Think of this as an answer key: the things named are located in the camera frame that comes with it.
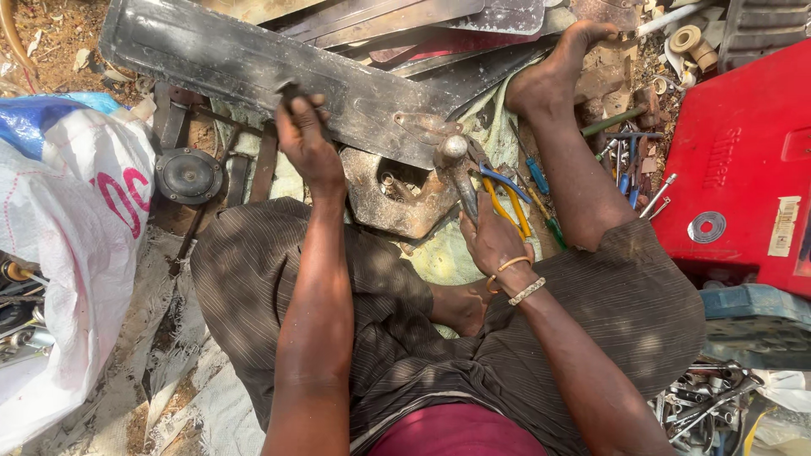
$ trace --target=hand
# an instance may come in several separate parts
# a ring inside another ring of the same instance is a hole
[[[279,149],[310,188],[313,203],[318,200],[340,201],[346,198],[346,178],[335,148],[321,135],[321,122],[329,113],[316,110],[326,101],[324,95],[293,99],[292,116],[283,105],[276,108]]]
[[[478,193],[478,229],[464,212],[460,217],[459,227],[476,267],[487,276],[495,274],[496,281],[508,294],[514,289],[521,292],[538,279],[526,261],[498,272],[501,265],[518,256],[528,256],[534,260],[535,252],[532,244],[521,241],[518,230],[509,220],[494,212],[488,193]]]

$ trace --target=brown striped pants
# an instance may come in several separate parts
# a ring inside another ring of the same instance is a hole
[[[206,323],[262,428],[309,214],[290,198],[229,209],[191,256]],[[478,403],[508,416],[550,455],[588,453],[538,340],[507,296],[493,299],[476,336],[445,340],[428,320],[430,289],[399,249],[349,226],[345,242],[355,309],[353,454],[367,452],[403,415],[446,402]],[[702,301],[648,221],[609,230],[596,253],[569,249],[533,269],[644,397],[665,389],[696,359],[704,341]]]

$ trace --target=washer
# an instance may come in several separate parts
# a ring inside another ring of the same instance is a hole
[[[712,228],[706,233],[702,231],[702,225],[710,223]],[[711,243],[721,237],[727,229],[727,219],[721,213],[707,211],[698,214],[689,225],[687,225],[687,235],[700,244]]]

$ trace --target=maroon shirt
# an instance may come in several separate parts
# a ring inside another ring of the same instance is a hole
[[[398,420],[368,456],[547,456],[532,434],[474,404],[414,411]]]

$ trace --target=barcode sticker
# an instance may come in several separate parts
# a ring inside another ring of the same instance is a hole
[[[800,196],[783,196],[779,199],[780,207],[777,209],[775,228],[771,232],[769,256],[788,256],[788,252],[792,249],[794,222],[797,221],[797,209],[802,198]]]

